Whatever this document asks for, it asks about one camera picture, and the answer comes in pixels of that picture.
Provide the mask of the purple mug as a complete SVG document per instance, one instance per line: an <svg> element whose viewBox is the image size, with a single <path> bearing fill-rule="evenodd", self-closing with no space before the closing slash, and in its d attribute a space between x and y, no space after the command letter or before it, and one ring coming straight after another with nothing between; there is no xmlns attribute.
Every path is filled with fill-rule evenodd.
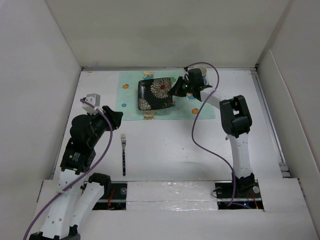
<svg viewBox="0 0 320 240"><path fill-rule="evenodd" d="M205 66L199 65L199 64L195 65L193 68L199 69L201 71L203 83L206 85L208 83L208 81L207 81L207 68Z"/></svg>

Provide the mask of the green cartoon print cloth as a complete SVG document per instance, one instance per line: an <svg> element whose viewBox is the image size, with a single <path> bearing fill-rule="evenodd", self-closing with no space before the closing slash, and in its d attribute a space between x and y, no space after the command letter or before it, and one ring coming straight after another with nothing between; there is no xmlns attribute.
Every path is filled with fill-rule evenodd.
<svg viewBox="0 0 320 240"><path fill-rule="evenodd" d="M159 110L138 109L138 82L169 77L174 84L183 70L144 70L122 71L118 78L115 107L118 112L123 112L126 121L138 120L193 120L202 103L188 93L187 97L174 96L172 107Z"/></svg>

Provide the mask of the black floral square plate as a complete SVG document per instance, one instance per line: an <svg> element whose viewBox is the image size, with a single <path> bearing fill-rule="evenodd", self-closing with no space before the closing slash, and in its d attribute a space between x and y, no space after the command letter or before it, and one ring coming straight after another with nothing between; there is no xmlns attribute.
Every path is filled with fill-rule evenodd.
<svg viewBox="0 0 320 240"><path fill-rule="evenodd" d="M137 85L137 105L141 111L161 110L173 105L173 96L168 94L172 88L169 77L140 80Z"/></svg>

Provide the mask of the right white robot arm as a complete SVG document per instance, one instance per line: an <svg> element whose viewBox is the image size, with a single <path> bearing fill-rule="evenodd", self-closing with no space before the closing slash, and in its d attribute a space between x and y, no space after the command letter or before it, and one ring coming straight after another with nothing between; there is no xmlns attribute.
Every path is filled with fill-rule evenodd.
<svg viewBox="0 0 320 240"><path fill-rule="evenodd" d="M243 197L255 184L255 175L251 168L249 156L249 132L253 120L243 95L227 98L218 92L220 75L217 73L215 86L205 83L200 68L185 67L185 76L181 76L168 92L176 97L192 94L201 102L192 127L196 126L199 115L206 104L220 111L221 126L231 145L232 181L231 191L237 197Z"/></svg>

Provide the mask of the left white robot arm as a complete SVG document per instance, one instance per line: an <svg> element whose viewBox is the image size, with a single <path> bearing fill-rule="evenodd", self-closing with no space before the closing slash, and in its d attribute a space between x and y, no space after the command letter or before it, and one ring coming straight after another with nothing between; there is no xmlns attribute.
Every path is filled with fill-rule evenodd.
<svg viewBox="0 0 320 240"><path fill-rule="evenodd" d="M25 240L79 240L80 227L95 204L112 194L110 176L92 172L101 162L93 162L95 146L105 132L113 133L120 127L124 114L90 103L83 108L87 113L71 121L57 193L32 220Z"/></svg>

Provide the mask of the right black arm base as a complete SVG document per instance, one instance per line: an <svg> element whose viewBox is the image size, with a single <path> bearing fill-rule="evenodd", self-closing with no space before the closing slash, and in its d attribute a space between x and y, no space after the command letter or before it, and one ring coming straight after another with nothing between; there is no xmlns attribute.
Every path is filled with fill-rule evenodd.
<svg viewBox="0 0 320 240"><path fill-rule="evenodd" d="M258 182L256 181L249 188L239 191L235 189L231 181L217 181L214 183L214 190L211 196L216 199L218 210L263 210L264 205Z"/></svg>

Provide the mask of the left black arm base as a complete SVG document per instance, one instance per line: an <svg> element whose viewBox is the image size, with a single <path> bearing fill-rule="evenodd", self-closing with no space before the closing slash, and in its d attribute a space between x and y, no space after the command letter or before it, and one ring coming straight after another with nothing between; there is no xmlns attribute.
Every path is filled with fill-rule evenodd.
<svg viewBox="0 0 320 240"><path fill-rule="evenodd" d="M93 210L122 211L126 210L128 183L113 181L109 194L103 195L94 205Z"/></svg>

